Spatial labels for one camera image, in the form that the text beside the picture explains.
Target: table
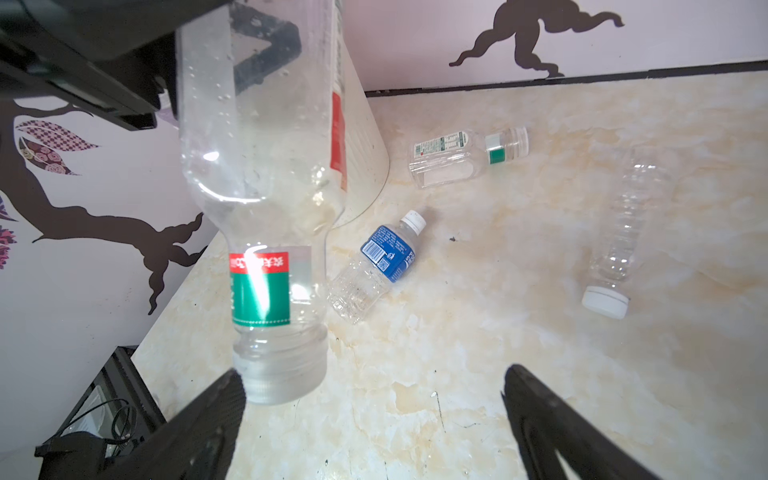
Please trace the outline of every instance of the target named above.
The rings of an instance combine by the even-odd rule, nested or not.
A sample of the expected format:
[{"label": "table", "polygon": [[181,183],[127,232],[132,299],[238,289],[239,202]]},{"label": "table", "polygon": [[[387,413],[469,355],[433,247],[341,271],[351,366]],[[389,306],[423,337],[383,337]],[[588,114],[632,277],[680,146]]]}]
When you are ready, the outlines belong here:
[{"label": "table", "polygon": [[[381,223],[428,226],[415,262],[356,326],[329,313],[324,383],[248,405],[227,478],[526,478],[499,391],[527,366],[663,478],[768,468],[768,72],[370,100],[383,192],[328,238],[335,276]],[[418,190],[416,141],[526,125],[528,157]],[[685,152],[685,175],[617,321],[584,277],[614,146]],[[232,365],[217,236],[133,360],[174,416]]]}]

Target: tree decal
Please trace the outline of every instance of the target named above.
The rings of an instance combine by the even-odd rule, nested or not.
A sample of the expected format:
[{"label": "tree decal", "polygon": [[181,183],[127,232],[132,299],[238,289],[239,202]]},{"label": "tree decal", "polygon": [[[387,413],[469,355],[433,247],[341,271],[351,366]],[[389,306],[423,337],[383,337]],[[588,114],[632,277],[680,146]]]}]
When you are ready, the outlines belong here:
[{"label": "tree decal", "polygon": [[[37,120],[67,114],[73,111],[88,112],[67,105],[55,110],[25,108],[14,101],[0,102],[0,192],[13,205],[18,214],[42,235],[33,240],[63,240],[70,238],[95,238],[107,242],[125,243],[135,247],[144,257],[144,266],[151,274],[149,286],[152,295],[149,298],[151,315],[157,308],[157,297],[163,292],[163,275],[169,262],[181,266],[192,266],[203,254],[205,248],[189,254],[176,245],[185,243],[192,233],[200,228],[203,214],[194,221],[161,231],[155,230],[149,223],[136,218],[113,217],[111,215],[94,216],[79,206],[54,207],[42,189],[38,178],[27,167],[27,163],[45,170],[46,174],[74,175],[64,164],[59,152],[76,152],[98,147],[66,128],[52,121]],[[26,115],[35,120],[24,121],[14,126],[17,116]],[[14,129],[24,138],[18,144],[14,142]],[[8,216],[0,198],[0,220],[15,221]],[[10,230],[0,226],[0,269],[8,261],[11,243],[16,243]]]},{"label": "tree decal", "polygon": [[481,57],[497,41],[515,36],[515,63],[522,68],[546,71],[548,78],[563,77],[554,63],[543,63],[533,52],[541,33],[538,21],[544,22],[544,30],[561,33],[573,30],[576,33],[589,31],[603,22],[611,21],[616,27],[623,27],[621,16],[613,12],[589,15],[581,12],[572,0],[507,0],[496,11],[493,28],[478,35],[475,46],[463,51],[456,61],[449,63],[458,67],[470,57]]}]

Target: clear plastic bottle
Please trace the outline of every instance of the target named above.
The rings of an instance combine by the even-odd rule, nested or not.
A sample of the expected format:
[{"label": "clear plastic bottle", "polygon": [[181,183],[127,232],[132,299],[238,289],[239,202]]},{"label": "clear plastic bottle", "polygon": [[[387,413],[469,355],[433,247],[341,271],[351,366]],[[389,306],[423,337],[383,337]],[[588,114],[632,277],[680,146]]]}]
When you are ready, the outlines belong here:
[{"label": "clear plastic bottle", "polygon": [[592,250],[581,299],[588,309],[615,319],[627,314],[629,296],[621,286],[639,266],[638,246],[658,227],[654,221],[667,208],[677,182],[677,159],[669,151],[633,148],[625,151],[622,162],[626,165]]},{"label": "clear plastic bottle", "polygon": [[487,164],[528,155],[525,127],[490,135],[463,130],[413,146],[409,169],[420,188],[452,184],[477,177]]},{"label": "clear plastic bottle", "polygon": [[331,283],[328,300],[343,319],[359,322],[415,260],[426,221],[414,210],[395,225],[382,225]]},{"label": "clear plastic bottle", "polygon": [[325,241],[346,186],[339,0],[238,0],[177,34],[182,166],[230,255],[247,398],[326,374]]}]

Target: beige table surface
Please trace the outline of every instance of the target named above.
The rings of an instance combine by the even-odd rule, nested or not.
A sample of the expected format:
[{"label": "beige table surface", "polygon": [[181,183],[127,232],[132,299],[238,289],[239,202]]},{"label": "beige table surface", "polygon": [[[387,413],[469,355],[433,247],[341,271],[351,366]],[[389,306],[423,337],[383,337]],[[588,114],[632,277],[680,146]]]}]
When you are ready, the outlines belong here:
[{"label": "beige table surface", "polygon": [[[765,478],[768,72],[370,103],[392,167],[375,204],[329,235],[328,273],[409,209],[429,222],[422,249],[366,322],[328,314],[315,392],[247,406],[229,480],[526,478],[499,398],[514,362],[664,478]],[[529,157],[412,184],[414,142],[521,124]],[[633,143],[690,155],[617,321],[580,300],[616,167],[595,152]],[[216,237],[134,354],[168,418],[232,365],[226,253]]]}]

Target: transparent bottle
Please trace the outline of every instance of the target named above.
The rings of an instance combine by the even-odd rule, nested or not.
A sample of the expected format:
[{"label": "transparent bottle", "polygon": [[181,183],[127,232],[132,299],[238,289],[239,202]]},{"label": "transparent bottle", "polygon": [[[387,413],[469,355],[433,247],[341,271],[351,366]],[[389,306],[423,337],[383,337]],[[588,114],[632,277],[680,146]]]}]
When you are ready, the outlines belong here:
[{"label": "transparent bottle", "polygon": [[414,210],[395,225],[382,225],[360,247],[347,268],[331,283],[328,300],[343,319],[365,317],[371,306],[389,292],[413,264],[419,234],[426,221]]},{"label": "transparent bottle", "polygon": [[229,247],[247,398],[326,374],[325,241],[346,188],[339,0],[231,2],[177,34],[182,167]]},{"label": "transparent bottle", "polygon": [[413,146],[409,169],[420,188],[452,184],[477,177],[487,164],[528,155],[525,127],[490,135],[463,130]]},{"label": "transparent bottle", "polygon": [[637,269],[637,252],[669,205],[677,183],[677,159],[670,151],[637,147],[624,151],[625,163],[607,206],[597,246],[592,250],[588,286],[581,304],[623,319],[629,296],[622,284]]}]

